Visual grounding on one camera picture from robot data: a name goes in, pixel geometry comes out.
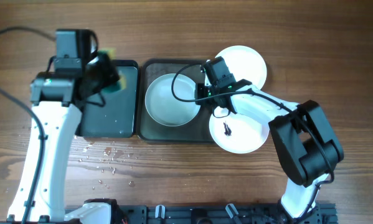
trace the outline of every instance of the water droplet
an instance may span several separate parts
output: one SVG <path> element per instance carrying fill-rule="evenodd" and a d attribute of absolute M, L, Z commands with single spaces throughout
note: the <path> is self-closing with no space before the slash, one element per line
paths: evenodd
<path fill-rule="evenodd" d="M 106 147 L 106 149 L 103 151 L 104 156 L 109 156 L 111 153 L 111 147 Z"/>

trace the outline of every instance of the white bowl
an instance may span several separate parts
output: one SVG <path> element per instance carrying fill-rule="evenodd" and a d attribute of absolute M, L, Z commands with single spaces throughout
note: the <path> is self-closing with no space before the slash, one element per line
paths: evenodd
<path fill-rule="evenodd" d="M 217 117 L 225 116 L 228 109 L 217 107 L 215 109 Z M 225 134 L 226 124 L 232 131 L 230 136 Z M 257 150 L 268 138 L 269 125 L 260 124 L 248 116 L 230 113 L 225 118 L 210 117 L 210 134 L 222 149 L 226 151 L 243 154 Z"/>
<path fill-rule="evenodd" d="M 165 126 L 180 126 L 191 121 L 199 112 L 200 105 L 181 102 L 172 95 L 171 83 L 175 74 L 162 75 L 153 81 L 144 98 L 146 109 L 155 121 Z M 175 95 L 193 100 L 196 84 L 189 77 L 178 75 L 174 83 Z"/>
<path fill-rule="evenodd" d="M 259 90 L 267 79 L 267 65 L 262 56 L 246 46 L 231 46 L 221 50 L 215 57 L 223 57 L 236 81 L 246 79 Z"/>

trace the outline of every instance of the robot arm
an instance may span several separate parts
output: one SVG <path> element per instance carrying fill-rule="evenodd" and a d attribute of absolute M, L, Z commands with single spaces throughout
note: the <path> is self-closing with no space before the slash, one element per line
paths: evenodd
<path fill-rule="evenodd" d="M 56 43 L 57 55 L 52 57 L 55 72 L 40 72 L 31 83 L 32 110 L 45 131 L 40 175 L 35 192 L 31 192 L 40 143 L 39 129 L 32 120 L 24 170 L 8 211 L 8 222 L 22 221 L 30 192 L 34 194 L 34 199 L 28 222 L 65 220 L 65 174 L 70 145 L 82 118 L 82 108 L 88 103 L 88 96 L 99 93 L 119 79 L 108 56 L 97 51 L 97 38 L 92 31 L 57 30 Z"/>
<path fill-rule="evenodd" d="M 321 107 L 311 100 L 301 105 L 287 102 L 262 92 L 249 81 L 236 82 L 222 57 L 202 67 L 212 85 L 197 84 L 197 99 L 221 96 L 196 103 L 226 108 L 269 125 L 280 164 L 289 177 L 281 206 L 292 220 L 305 216 L 315 206 L 320 185 L 333 181 L 334 176 L 331 181 L 326 178 L 344 158 Z M 309 132 L 311 137 L 302 142 L 302 132 Z"/>

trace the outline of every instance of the wooden table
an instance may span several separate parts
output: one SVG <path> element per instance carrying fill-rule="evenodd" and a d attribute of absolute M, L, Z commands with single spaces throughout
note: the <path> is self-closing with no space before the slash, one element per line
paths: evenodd
<path fill-rule="evenodd" d="M 140 65 L 149 58 L 212 58 L 231 45 L 253 47 L 268 67 L 263 90 L 288 101 L 319 102 L 344 147 L 336 180 L 323 187 L 319 201 L 337 204 L 340 223 L 373 223 L 373 2 L 25 1 L 0 3 L 0 29 L 25 25 L 53 34 L 56 28 L 90 28 L 102 47 L 114 47 L 118 58 Z M 35 35 L 0 37 L 0 86 L 29 102 L 31 80 L 54 53 L 54 44 Z M 19 184 L 30 120 L 0 96 L 0 220 Z M 102 163 L 106 147 L 124 151 L 125 158 Z M 68 205 L 99 197 L 123 205 L 276 202 L 286 181 L 271 137 L 244 155 L 215 145 L 149 145 L 136 136 L 77 138 L 65 200 Z"/>

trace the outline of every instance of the black tray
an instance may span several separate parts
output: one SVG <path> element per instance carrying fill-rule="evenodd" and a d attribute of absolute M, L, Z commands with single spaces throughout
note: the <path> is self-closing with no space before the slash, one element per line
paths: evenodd
<path fill-rule="evenodd" d="M 191 63 L 205 62 L 205 60 L 181 60 L 181 59 L 151 59 L 141 70 L 139 82 L 138 113 L 136 119 L 136 132 L 138 136 L 147 142 L 213 142 L 209 131 L 211 110 L 201 107 L 192 121 L 177 127 L 168 127 L 157 123 L 148 114 L 144 96 L 150 84 L 162 75 L 176 73 L 182 67 Z M 182 72 L 196 83 L 204 83 L 205 76 L 201 74 L 199 66 L 193 66 Z"/>
<path fill-rule="evenodd" d="M 106 105 L 85 105 L 76 135 L 86 138 L 130 138 L 135 133 L 135 111 L 139 86 L 139 68 L 134 60 L 114 60 L 125 85 L 120 91 L 102 90 Z M 101 102 L 99 94 L 88 101 Z"/>

